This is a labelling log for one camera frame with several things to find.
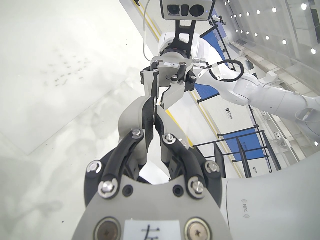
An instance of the railing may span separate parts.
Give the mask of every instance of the railing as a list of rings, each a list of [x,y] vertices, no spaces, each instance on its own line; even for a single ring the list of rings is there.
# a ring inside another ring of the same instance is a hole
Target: railing
[[[253,148],[253,149],[244,149],[239,138],[240,137],[244,137],[244,136],[248,136],[248,135],[256,135],[256,134],[260,134],[262,135],[262,139],[264,140],[265,142],[265,145],[263,146],[260,146],[260,147],[257,147],[257,148]],[[235,139],[236,142],[237,142],[237,145],[238,145],[238,148],[239,148],[239,151],[237,152],[232,152],[232,153],[222,153],[221,150],[219,149],[218,147],[218,142],[222,142],[222,141],[227,141],[227,140],[231,140],[231,139]],[[243,171],[244,171],[244,174],[245,174],[245,177],[246,178],[250,178],[252,177],[251,175],[251,171],[250,171],[250,168],[249,168],[249,164],[248,164],[248,160],[252,160],[252,159],[261,159],[261,158],[266,158],[268,159],[269,156],[270,158],[272,159],[273,163],[274,163],[274,166],[275,166],[275,169],[276,170],[280,170],[281,169],[281,166],[279,164],[279,161],[270,145],[270,142],[269,140],[267,139],[266,135],[265,135],[265,132],[264,130],[258,130],[258,131],[255,131],[255,132],[252,132],[252,133],[248,133],[248,134],[245,134],[245,135],[239,135],[239,136],[235,136],[235,137],[228,137],[228,138],[224,138],[224,139],[219,139],[219,140],[215,140],[215,141],[211,141],[211,142],[207,142],[207,143],[201,143],[201,144],[197,144],[197,145],[194,145],[193,147],[198,150],[200,153],[201,153],[201,150],[199,149],[199,146],[203,146],[203,145],[207,145],[207,144],[213,144],[213,150],[214,150],[214,155],[211,155],[211,156],[206,156],[206,158],[214,158],[215,162],[219,165],[220,167],[220,170],[221,170],[221,175],[222,177],[226,177],[226,169],[225,169],[225,163],[224,163],[224,156],[227,156],[227,155],[236,155],[236,154],[239,154],[240,155],[240,160],[233,160],[233,162],[238,162],[238,161],[241,161],[242,162],[242,165],[243,165]],[[267,153],[264,153],[263,156],[261,157],[256,157],[256,158],[252,158],[252,159],[247,159],[247,155],[246,153],[247,152],[250,152],[250,151],[257,151],[257,150],[265,150],[267,149],[268,150],[268,154]]]

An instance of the black bracket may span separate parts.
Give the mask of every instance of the black bracket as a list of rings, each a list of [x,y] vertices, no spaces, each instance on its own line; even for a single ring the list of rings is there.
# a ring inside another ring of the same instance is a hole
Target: black bracket
[[[175,29],[175,37],[171,44],[169,44],[162,52],[163,53],[169,51],[176,51],[185,55],[186,58],[190,58],[191,55],[191,46],[193,40],[193,34],[195,32],[196,21],[192,20],[191,25],[180,25],[180,20],[176,20],[176,29]],[[185,43],[179,40],[180,34],[189,34],[189,41]]]

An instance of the nfc logo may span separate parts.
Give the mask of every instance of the nfc logo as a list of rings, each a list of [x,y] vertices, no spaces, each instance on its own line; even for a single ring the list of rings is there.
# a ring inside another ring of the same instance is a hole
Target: nfc logo
[[[242,207],[243,207],[243,212],[244,212],[243,217],[249,218],[250,215],[248,215],[248,207],[247,207],[248,201],[246,199],[243,199],[243,200],[241,200],[241,202],[242,202]]]

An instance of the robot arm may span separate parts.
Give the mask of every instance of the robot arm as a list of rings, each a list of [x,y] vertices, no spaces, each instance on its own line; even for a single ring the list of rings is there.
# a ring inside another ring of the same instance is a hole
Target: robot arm
[[[200,39],[199,43],[208,44],[204,39]],[[213,61],[210,64],[220,60],[212,60],[211,56],[215,55],[216,51],[213,47],[206,46],[204,48],[205,50],[202,52],[198,51],[198,58]],[[239,72],[229,69],[225,64],[215,65],[210,68],[210,71],[216,74],[218,79],[212,77],[209,69],[200,67],[193,69],[198,83],[217,89],[223,99],[239,105],[250,104],[262,111],[293,121],[309,138],[320,142],[320,96],[308,97],[297,92],[273,87],[269,85],[273,79],[269,81],[258,80],[249,73],[244,73],[233,82],[221,81],[222,78],[236,78],[239,75]],[[269,72],[267,76],[272,77],[272,72]]]

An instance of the gray metal part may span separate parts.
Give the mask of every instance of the gray metal part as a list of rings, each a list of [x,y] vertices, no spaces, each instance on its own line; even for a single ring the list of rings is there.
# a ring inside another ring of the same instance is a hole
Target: gray metal part
[[[162,102],[161,107],[164,110],[167,110],[170,106],[174,105],[177,101],[179,101],[184,94],[184,84],[178,84],[177,81],[172,81],[170,83],[170,88],[167,89],[162,94]]]
[[[145,96],[151,95],[153,80],[154,80],[153,71],[144,70],[143,71],[143,83],[144,83]]]
[[[167,52],[162,56],[153,57],[151,63],[156,60],[162,60],[161,62],[159,62],[159,65],[157,67],[157,69],[159,70],[159,87],[169,87],[171,80],[167,80],[166,75],[170,75],[171,77],[173,74],[176,74],[179,69],[177,67],[167,66],[165,65],[165,63],[179,64],[179,62],[185,62],[186,70],[183,78],[184,80],[186,79],[187,72],[189,70],[192,70],[193,68],[192,59],[185,58],[177,52]]]
[[[130,184],[133,193],[130,197],[122,195],[122,189]],[[173,194],[173,186],[179,184],[184,190],[181,197]],[[150,185],[139,183],[122,176],[119,194],[110,200],[103,199],[97,193],[87,206],[74,232],[72,240],[93,239],[97,223],[104,217],[114,217],[121,225],[121,237],[125,220],[179,220],[181,239],[184,239],[186,222],[199,217],[207,222],[211,230],[211,240],[231,240],[231,234],[214,199],[207,189],[201,200],[192,199],[186,192],[184,177],[179,176],[169,183]]]
[[[118,121],[119,140],[123,139],[132,129],[142,129],[142,108],[149,98],[150,96],[138,97],[120,115]],[[134,153],[139,165],[144,165],[147,162],[145,137],[143,137],[143,140],[136,146]]]
[[[161,118],[163,122],[163,133],[172,133],[175,135],[177,139],[182,139],[185,141],[186,146],[185,148],[189,148],[189,143],[187,141],[187,137],[185,133],[181,130],[181,128],[171,119],[171,117],[166,113],[166,111],[159,105],[156,106],[157,114]],[[169,162],[171,159],[171,152],[164,146],[161,145],[161,160],[163,162]]]

